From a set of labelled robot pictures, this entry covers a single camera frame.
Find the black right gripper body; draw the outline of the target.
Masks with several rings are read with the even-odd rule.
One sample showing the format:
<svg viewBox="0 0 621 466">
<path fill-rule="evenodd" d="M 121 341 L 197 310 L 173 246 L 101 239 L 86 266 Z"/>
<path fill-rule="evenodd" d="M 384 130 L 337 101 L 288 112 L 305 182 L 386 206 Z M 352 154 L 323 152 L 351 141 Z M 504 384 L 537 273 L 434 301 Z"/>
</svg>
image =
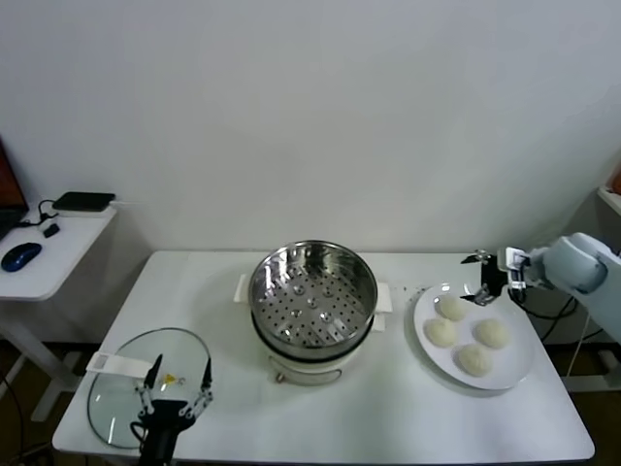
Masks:
<svg viewBox="0 0 621 466">
<path fill-rule="evenodd" d="M 507 285 L 507 271 L 499 267 L 498 256 L 487 255 L 481 262 L 480 283 L 488 296 L 500 296 Z"/>
</svg>

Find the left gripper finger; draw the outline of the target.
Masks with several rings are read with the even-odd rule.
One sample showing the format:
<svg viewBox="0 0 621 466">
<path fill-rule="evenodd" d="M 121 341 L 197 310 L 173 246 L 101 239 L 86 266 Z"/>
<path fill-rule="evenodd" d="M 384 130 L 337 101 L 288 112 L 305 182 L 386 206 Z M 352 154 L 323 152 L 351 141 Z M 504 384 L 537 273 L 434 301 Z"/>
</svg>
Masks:
<svg viewBox="0 0 621 466">
<path fill-rule="evenodd" d="M 182 417 L 199 417 L 212 402 L 212 360 L 209 358 L 201 379 L 199 390 L 190 397 L 185 406 L 180 409 Z"/>
<path fill-rule="evenodd" d="M 135 387 L 135 392 L 138 394 L 141 403 L 141 409 L 138 413 L 139 418 L 150 416 L 154 413 L 151 393 L 155 385 L 162 359 L 163 355 L 159 354 L 151 368 L 147 371 L 147 375 L 142 384 Z"/>
</svg>

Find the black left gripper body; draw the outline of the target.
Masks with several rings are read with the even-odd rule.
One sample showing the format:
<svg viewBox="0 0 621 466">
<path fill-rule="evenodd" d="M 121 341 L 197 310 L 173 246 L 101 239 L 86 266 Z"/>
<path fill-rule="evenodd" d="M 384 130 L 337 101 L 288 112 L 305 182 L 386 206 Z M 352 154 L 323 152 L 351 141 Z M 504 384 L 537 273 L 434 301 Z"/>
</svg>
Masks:
<svg viewBox="0 0 621 466">
<path fill-rule="evenodd" d="M 152 410 L 140 412 L 140 424 L 148 439 L 176 439 L 179 434 L 193 426 L 193 416 L 184 411 L 186 403 L 181 400 L 155 400 Z"/>
</svg>

